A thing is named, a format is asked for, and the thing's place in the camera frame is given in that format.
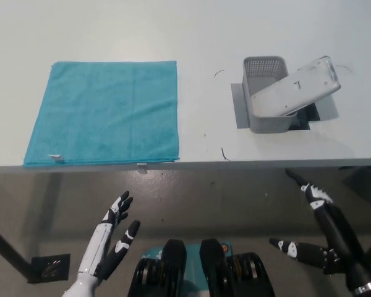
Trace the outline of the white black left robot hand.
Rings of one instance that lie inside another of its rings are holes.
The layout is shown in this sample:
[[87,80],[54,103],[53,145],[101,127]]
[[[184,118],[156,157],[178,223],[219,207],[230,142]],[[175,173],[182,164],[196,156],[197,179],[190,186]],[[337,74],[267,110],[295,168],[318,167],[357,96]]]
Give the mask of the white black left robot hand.
[[91,275],[101,282],[107,280],[116,270],[140,228],[140,221],[134,220],[122,238],[112,249],[109,249],[114,230],[127,218],[127,211],[132,201],[133,197],[129,195],[129,191],[126,191],[107,210],[103,219],[97,224],[86,248],[79,267],[80,273]]

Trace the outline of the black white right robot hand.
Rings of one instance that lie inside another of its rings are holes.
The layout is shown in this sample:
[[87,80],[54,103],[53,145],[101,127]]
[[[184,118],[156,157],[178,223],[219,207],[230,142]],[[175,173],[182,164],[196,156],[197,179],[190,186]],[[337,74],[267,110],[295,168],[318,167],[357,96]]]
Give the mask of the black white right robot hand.
[[354,230],[328,193],[301,175],[286,169],[301,188],[327,247],[276,238],[270,244],[300,263],[321,269],[325,275],[342,273],[352,296],[371,296],[371,247],[363,250]]

